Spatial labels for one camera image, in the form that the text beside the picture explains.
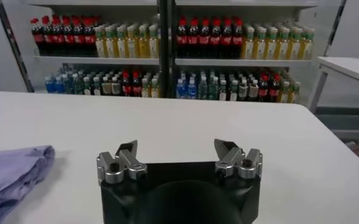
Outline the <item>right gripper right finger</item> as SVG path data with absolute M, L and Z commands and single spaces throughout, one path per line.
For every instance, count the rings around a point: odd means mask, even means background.
M 232 141 L 214 140 L 219 161 L 215 162 L 215 172 L 223 178 L 235 173 L 244 180 L 261 178 L 263 172 L 263 154 L 259 149 L 250 149 L 247 153 Z

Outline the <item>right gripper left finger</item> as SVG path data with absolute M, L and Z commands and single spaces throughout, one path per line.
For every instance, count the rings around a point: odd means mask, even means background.
M 101 152 L 96 158 L 98 183 L 118 184 L 125 180 L 142 180 L 148 173 L 148 166 L 136 159 L 138 141 L 123 143 L 114 156 Z

